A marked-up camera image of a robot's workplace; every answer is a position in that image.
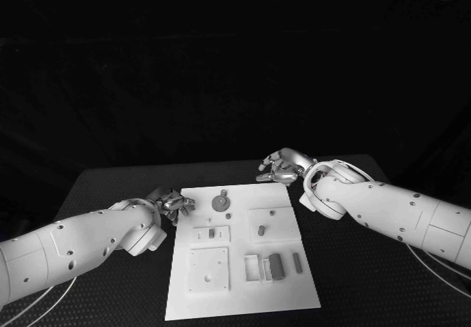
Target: mesh table surface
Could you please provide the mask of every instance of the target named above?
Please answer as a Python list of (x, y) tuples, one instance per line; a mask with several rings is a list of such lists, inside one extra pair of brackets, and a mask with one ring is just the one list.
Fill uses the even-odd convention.
[[(387, 183), (368, 155), (340, 159)], [(80, 174), (54, 220), (141, 198), (159, 185), (174, 189), (255, 184), (259, 160), (103, 168)], [(471, 326), (471, 299), (424, 269), (404, 244), (360, 226), (311, 213), (299, 203), (302, 181), (288, 188), (304, 249), (321, 301), (319, 309), (164, 321), (174, 248), (174, 227), (162, 221), (167, 238), (157, 251), (132, 257), (115, 251), (103, 264), (77, 276), (59, 305), (34, 326)], [(453, 273), (417, 253), (436, 273), (462, 290)], [(59, 284), (10, 326), (26, 326), (60, 297)], [(4, 306), (7, 321), (44, 291)]]

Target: cable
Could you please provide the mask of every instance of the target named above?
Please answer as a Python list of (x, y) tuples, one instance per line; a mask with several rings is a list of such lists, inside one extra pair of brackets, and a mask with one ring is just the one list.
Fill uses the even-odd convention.
[(471, 277), (468, 275), (465, 275), (461, 271), (458, 271), (455, 268), (452, 268), (449, 265), (446, 265), (446, 263), (443, 263), (440, 260), (437, 260), (426, 251), (423, 251), (423, 252), (443, 267), (446, 267), (450, 271), (453, 271), (463, 278), (468, 278), (468, 280), (471, 280)]
[(54, 302), (54, 304), (53, 304), (53, 306), (49, 308), (49, 310), (41, 314), (41, 316), (27, 325), (27, 327), (30, 327), (46, 315), (47, 315), (47, 313), (49, 313), (49, 311), (53, 309), (53, 307), (57, 305), (57, 303), (60, 302), (60, 300), (62, 300), (62, 298), (64, 297), (64, 295), (66, 295), (66, 292), (69, 291), (69, 289), (70, 289), (70, 287), (72, 287), (72, 285), (73, 285), (73, 282), (74, 282), (74, 280), (76, 280), (76, 277), (73, 278), (73, 280), (72, 280), (72, 283), (70, 283), (70, 285), (69, 285), (69, 287), (67, 287), (67, 289), (66, 289), (66, 291), (63, 292), (63, 294), (62, 294), (62, 296), (60, 296), (60, 298), (59, 298), (59, 300)]
[(51, 288), (53, 288), (53, 286), (49, 287), (47, 291), (36, 298), (36, 301), (26, 307), (26, 309), (0, 327), (5, 327), (28, 311), (30, 307), (40, 301), (40, 299), (49, 293)]
[(430, 269), (430, 267), (426, 265), (426, 263), (422, 261), (422, 259), (419, 258), (419, 256), (416, 255), (416, 253), (412, 251), (412, 248), (409, 247), (409, 244), (407, 245), (407, 248), (412, 252), (412, 254), (414, 255), (416, 259), (422, 262), (422, 265), (424, 265), (426, 269), (432, 272), (432, 274), (442, 280), (442, 282), (449, 286), (452, 287), (465, 297), (471, 298), (471, 295), (468, 295), (462, 290), (459, 290), (459, 288), (456, 288), (455, 286), (452, 286), (449, 284), (449, 282), (446, 282), (446, 280), (443, 280), (439, 275), (436, 274), (436, 272)]

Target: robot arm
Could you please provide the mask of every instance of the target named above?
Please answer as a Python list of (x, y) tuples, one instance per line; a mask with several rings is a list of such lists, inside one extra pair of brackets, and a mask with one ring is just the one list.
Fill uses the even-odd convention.
[[(293, 151), (285, 149), (278, 152), (280, 159), (296, 165), (295, 158), (304, 155), (296, 153), (296, 157), (285, 158), (283, 154)], [(309, 167), (296, 171), (304, 177), (302, 205), (335, 220), (348, 213), (365, 228), (471, 269), (471, 210), (376, 182), (363, 173), (365, 181), (351, 167), (340, 160), (312, 160)], [(279, 178), (283, 183), (286, 177), (295, 180), (296, 176), (291, 175), (289, 168), (275, 168), (256, 180), (278, 181)]]
[(159, 214), (175, 225), (178, 209), (188, 215), (194, 200), (171, 189), (155, 202), (121, 201), (108, 210), (56, 221), (1, 242), (0, 307), (95, 269), (113, 250), (123, 249), (134, 256), (157, 250), (167, 236)]

